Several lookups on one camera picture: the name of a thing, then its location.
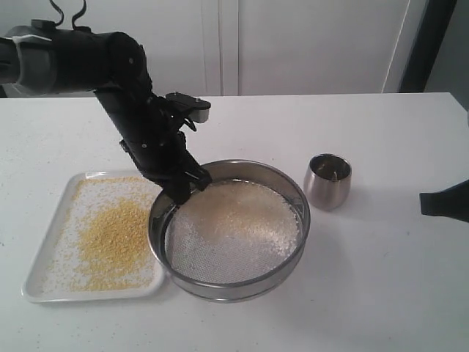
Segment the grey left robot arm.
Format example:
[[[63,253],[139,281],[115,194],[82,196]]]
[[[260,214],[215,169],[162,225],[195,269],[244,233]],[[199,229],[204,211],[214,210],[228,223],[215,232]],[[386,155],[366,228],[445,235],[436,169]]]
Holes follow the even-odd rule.
[[[30,95],[93,92],[136,168],[178,205],[212,181],[182,132],[207,121],[210,103],[156,95],[144,48],[125,33],[57,29],[46,20],[16,26],[1,39],[1,82]]]

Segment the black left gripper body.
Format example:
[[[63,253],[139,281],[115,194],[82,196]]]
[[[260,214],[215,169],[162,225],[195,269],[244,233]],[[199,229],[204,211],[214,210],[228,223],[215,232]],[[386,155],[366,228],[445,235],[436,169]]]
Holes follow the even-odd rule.
[[[162,178],[184,175],[200,166],[187,151],[180,131],[187,125],[196,130],[167,99],[152,92],[151,84],[128,82],[94,90],[94,94],[124,142],[142,175],[160,185]]]

